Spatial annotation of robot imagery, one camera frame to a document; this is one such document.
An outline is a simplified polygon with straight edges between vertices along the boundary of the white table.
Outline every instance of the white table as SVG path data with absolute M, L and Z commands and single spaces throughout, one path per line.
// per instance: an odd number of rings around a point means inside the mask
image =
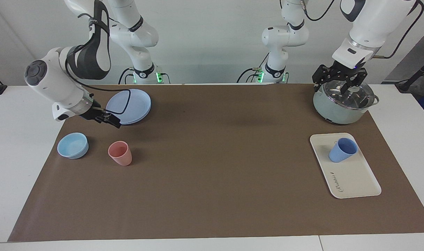
M 371 87 L 381 99 L 373 119 L 424 205 L 424 111 L 392 85 Z M 424 250 L 424 234 L 3 243 L 61 127 L 29 87 L 0 96 L 0 250 Z

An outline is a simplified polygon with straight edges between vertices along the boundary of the green light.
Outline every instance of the green light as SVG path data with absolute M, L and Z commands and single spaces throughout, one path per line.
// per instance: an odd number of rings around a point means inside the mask
M 257 82 L 259 82 L 259 83 L 263 82 L 264 76 L 265 76 L 265 73 L 262 71 L 262 73 L 259 75 L 259 78 L 257 78 Z
M 156 78 L 158 79 L 158 83 L 162 82 L 162 77 L 160 73 L 156 73 Z

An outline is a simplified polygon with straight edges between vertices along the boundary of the beige rectangular tray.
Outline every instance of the beige rectangular tray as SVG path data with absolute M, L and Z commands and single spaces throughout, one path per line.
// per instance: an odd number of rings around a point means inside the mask
M 331 194 L 338 199 L 380 195 L 381 186 L 360 149 L 340 163 L 330 160 L 328 155 L 340 138 L 355 141 L 348 133 L 312 135 L 310 138 Z

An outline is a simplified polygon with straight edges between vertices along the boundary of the brown tablecloth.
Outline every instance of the brown tablecloth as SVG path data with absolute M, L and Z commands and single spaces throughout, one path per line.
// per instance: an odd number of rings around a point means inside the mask
M 65 122 L 9 241 L 424 232 L 424 207 L 369 113 L 330 124 L 303 84 L 133 88 L 152 98 L 138 124 Z M 94 93 L 104 105 L 113 95 Z M 56 150 L 73 132 L 90 145 L 77 160 Z M 330 194 L 309 138 L 338 132 L 356 138 L 381 195 Z M 107 155 L 117 140 L 129 167 Z

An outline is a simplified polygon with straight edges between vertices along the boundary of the light blue bowl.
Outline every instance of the light blue bowl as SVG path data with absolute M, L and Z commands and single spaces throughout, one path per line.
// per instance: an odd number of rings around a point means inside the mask
M 88 140 L 81 133 L 71 133 L 60 140 L 57 152 L 68 159 L 78 159 L 88 151 Z

